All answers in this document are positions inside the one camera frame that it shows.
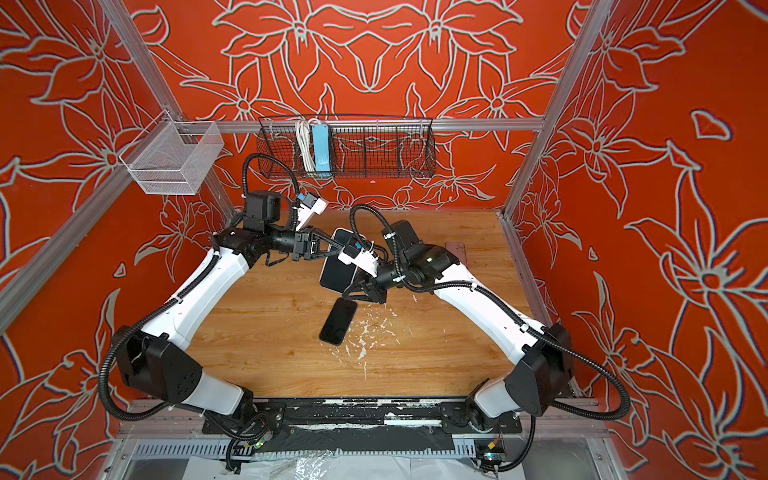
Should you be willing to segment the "pink phone case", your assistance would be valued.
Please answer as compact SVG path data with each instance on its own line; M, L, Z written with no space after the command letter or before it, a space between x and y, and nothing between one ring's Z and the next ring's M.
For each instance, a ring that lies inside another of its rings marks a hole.
M464 243L461 242L447 242L445 248L451 254L453 254L461 263L467 263L467 250Z

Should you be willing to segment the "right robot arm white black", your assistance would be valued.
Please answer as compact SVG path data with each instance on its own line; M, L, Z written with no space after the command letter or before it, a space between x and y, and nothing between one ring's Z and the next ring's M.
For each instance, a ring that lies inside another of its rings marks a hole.
M470 409L495 419L511 412L542 416L549 408L601 421L620 420L631 400L622 381L602 364L575 352L569 332L527 317L480 282L446 248L424 243L407 221L390 223L375 207L354 205L349 213L352 241L339 254L359 274L343 298L383 304L395 288L429 293L448 303L480 328L512 363L501 378L482 383L469 396ZM619 396L608 411L585 410L559 401L580 362L605 379Z

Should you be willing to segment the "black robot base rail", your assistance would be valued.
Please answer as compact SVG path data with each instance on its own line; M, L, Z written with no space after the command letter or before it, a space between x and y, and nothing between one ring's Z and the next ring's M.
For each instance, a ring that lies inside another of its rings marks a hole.
M461 396L273 397L254 401L272 437L264 452L438 454L472 456L481 442L516 439L519 417L476 424Z

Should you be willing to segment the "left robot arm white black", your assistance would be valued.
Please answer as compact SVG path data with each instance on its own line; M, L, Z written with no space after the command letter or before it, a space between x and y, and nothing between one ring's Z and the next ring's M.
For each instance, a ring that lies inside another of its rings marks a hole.
M323 258L329 235L309 227L328 203L311 192L296 192L289 200L289 218L281 224L285 196L272 191L245 190L244 208L226 228L211 238L199 267L159 308L129 327L118 330L98 374L98 397L114 418L140 421L165 407L198 411L211 420L245 424L257 415L252 393L205 372L187 349L196 332L224 294L258 261L274 265L283 259ZM159 400L159 405L131 413L112 398L109 377L117 369L124 384Z

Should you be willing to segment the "black smartphone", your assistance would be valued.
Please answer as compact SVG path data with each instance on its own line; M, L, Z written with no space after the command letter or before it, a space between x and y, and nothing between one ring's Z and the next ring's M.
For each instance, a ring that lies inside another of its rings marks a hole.
M321 287L342 294L352 283L358 267L353 263L345 264L337 256L325 259L319 284Z
M358 304L353 300L338 298L322 326L318 338L327 344L340 346L347 335Z

